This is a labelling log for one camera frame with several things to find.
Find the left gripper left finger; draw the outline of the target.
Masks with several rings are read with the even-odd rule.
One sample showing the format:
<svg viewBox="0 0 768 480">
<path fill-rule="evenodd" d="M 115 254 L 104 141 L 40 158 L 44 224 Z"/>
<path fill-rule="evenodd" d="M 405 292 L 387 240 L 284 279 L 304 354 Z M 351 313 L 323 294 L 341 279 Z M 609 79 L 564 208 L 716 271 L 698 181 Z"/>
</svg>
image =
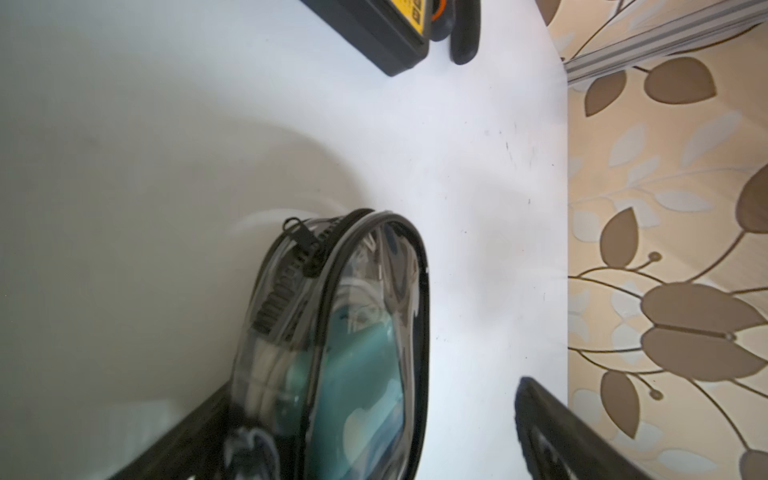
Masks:
<svg viewBox="0 0 768 480">
<path fill-rule="evenodd" d="M 225 383 L 111 479 L 220 479 L 229 401 Z"/>
</svg>

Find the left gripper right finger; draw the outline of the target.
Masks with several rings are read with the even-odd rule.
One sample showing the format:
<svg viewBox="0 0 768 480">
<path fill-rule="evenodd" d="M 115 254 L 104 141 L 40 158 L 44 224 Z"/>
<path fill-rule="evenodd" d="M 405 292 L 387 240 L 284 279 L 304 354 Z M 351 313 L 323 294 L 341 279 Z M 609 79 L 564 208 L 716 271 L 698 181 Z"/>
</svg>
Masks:
<svg viewBox="0 0 768 480">
<path fill-rule="evenodd" d="M 527 469 L 534 479 L 648 477 L 531 377 L 520 379 L 515 420 Z"/>
</svg>

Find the black pouch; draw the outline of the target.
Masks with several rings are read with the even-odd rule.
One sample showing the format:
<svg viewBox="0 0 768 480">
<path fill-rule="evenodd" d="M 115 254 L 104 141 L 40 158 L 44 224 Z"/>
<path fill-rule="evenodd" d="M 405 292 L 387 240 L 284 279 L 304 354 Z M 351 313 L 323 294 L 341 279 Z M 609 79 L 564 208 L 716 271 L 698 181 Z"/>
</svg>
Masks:
<svg viewBox="0 0 768 480">
<path fill-rule="evenodd" d="M 285 220 L 233 364 L 222 477 L 414 478 L 429 315 L 426 250 L 405 217 Z"/>
</svg>

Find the green charger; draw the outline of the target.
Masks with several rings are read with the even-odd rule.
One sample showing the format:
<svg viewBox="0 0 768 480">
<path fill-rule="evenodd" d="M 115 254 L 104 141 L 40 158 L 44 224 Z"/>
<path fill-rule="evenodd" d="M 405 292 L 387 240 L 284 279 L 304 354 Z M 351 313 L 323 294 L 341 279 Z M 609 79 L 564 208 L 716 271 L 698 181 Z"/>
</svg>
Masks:
<svg viewBox="0 0 768 480">
<path fill-rule="evenodd" d="M 392 315 L 342 303 L 330 315 L 303 479 L 384 479 L 404 428 Z"/>
</svg>

